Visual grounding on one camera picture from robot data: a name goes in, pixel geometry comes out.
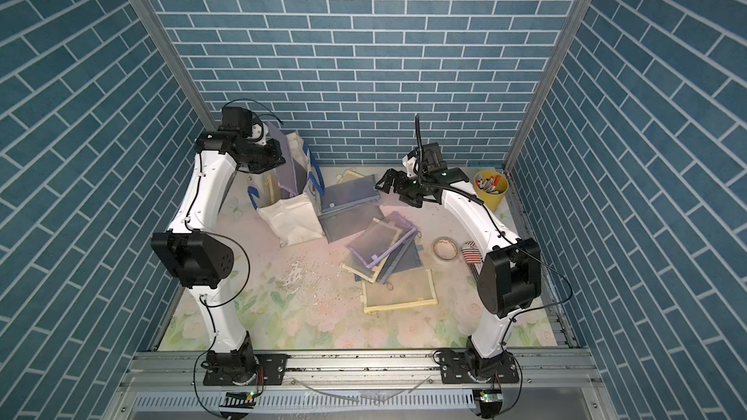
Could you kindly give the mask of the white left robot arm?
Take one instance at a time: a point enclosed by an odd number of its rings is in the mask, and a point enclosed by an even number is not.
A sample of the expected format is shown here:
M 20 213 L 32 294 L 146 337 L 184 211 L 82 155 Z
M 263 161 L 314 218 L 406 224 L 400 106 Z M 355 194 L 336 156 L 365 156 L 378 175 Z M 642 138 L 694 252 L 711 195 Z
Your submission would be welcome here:
M 189 291 L 208 329 L 210 369 L 254 371 L 251 337 L 243 328 L 231 290 L 238 240 L 214 231 L 220 209 L 239 171 L 264 174 L 284 165 L 280 143 L 270 137 L 262 117 L 229 103 L 218 128 L 195 142 L 194 165 L 185 196 L 165 231 L 154 233 L 151 247 L 168 273 Z

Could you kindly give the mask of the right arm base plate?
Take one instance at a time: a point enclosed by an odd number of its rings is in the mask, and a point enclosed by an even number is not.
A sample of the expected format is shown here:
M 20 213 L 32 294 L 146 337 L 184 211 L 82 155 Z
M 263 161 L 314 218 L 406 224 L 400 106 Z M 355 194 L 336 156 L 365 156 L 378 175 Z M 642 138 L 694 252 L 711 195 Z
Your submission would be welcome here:
M 431 355 L 444 384 L 518 383 L 519 370 L 510 352 L 484 359 L 473 349 L 441 348 Z

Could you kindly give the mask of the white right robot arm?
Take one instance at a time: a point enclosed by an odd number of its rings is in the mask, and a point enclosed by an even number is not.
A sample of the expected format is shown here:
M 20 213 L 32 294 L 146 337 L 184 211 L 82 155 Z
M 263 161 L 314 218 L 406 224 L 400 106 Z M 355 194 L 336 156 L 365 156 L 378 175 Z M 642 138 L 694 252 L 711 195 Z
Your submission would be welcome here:
M 477 288 L 484 311 L 468 347 L 479 360 L 500 356 L 513 322 L 541 295 L 539 245 L 503 225 L 467 174 L 447 167 L 438 144 L 416 147 L 404 157 L 403 167 L 388 169 L 375 188 L 398 194 L 416 208 L 435 202 L 469 233 L 482 259 Z

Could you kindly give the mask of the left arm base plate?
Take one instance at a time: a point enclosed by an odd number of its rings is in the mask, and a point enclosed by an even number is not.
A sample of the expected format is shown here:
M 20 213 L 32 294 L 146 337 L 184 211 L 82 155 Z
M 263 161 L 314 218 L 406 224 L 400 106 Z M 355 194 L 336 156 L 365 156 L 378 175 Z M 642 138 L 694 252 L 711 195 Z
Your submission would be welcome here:
M 268 353 L 245 357 L 238 353 L 209 351 L 200 363 L 205 369 L 204 386 L 279 386 L 284 379 L 289 357 L 281 353 Z

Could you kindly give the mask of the small yellow trim pouch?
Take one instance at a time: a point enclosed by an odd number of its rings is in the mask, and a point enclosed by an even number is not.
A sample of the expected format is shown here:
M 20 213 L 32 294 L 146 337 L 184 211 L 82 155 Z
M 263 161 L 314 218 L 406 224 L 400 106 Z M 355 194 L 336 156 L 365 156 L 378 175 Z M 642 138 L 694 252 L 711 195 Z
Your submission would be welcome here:
M 342 262 L 340 265 L 344 270 L 347 270 L 360 277 L 362 280 L 370 283 L 377 282 L 377 278 L 379 278 L 379 274 L 381 273 L 380 264 L 373 268 L 366 268 L 354 256 L 348 256 L 347 260 Z

